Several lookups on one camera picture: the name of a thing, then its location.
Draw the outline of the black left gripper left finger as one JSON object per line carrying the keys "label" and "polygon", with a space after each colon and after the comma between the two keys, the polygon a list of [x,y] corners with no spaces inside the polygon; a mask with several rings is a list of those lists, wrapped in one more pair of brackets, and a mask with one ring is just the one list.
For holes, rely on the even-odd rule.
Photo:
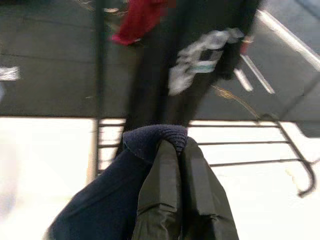
{"label": "black left gripper left finger", "polygon": [[174,146],[159,144],[138,196],[133,240],[178,240],[182,226],[182,183]]}

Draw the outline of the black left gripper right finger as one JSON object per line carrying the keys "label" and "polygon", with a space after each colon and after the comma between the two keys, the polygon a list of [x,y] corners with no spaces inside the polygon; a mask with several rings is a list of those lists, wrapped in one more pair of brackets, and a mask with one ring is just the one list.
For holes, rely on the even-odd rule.
{"label": "black left gripper right finger", "polygon": [[225,189],[197,142],[189,137],[179,167],[182,182],[182,240],[238,240]]}

